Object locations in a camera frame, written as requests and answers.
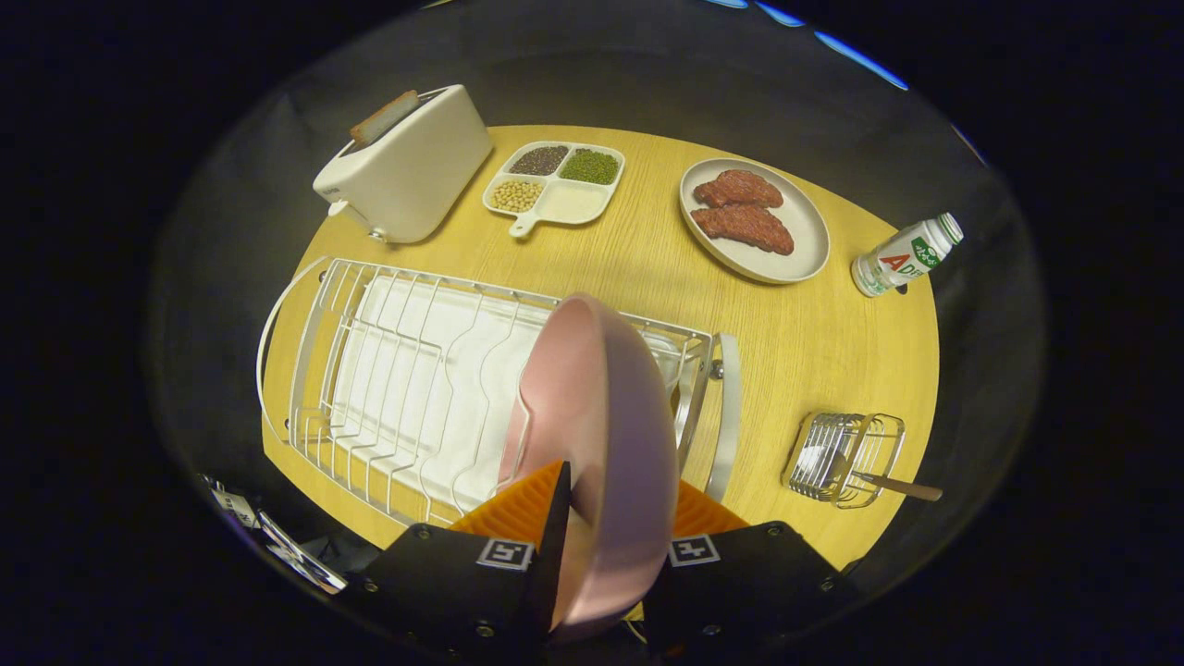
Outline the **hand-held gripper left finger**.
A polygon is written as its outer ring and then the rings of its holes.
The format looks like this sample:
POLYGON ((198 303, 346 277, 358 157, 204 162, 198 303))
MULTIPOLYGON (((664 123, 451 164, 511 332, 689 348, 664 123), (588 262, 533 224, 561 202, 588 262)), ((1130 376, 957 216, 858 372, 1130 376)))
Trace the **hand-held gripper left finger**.
POLYGON ((406 529, 337 602, 407 648, 456 662, 543 662, 571 498, 571 465, 545 465, 483 502, 475 526, 406 529))

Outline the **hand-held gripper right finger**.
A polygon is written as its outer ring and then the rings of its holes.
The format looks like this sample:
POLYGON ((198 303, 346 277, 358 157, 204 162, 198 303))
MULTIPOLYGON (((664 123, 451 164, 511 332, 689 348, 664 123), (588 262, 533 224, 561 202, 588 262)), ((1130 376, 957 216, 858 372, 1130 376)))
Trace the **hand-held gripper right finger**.
POLYGON ((860 601, 787 523, 746 523, 682 481, 643 636, 654 662, 757 662, 860 601))

